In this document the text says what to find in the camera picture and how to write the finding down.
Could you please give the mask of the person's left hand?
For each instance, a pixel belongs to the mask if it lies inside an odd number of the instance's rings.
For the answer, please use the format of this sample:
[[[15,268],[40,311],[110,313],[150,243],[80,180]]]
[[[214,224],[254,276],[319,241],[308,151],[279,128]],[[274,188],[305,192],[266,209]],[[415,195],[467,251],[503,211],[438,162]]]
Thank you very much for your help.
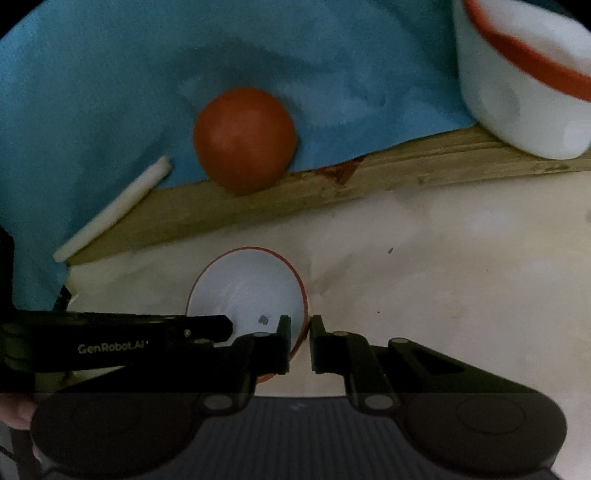
[[[36,408],[35,402],[22,396],[8,393],[0,395],[0,420],[10,428],[29,430]]]

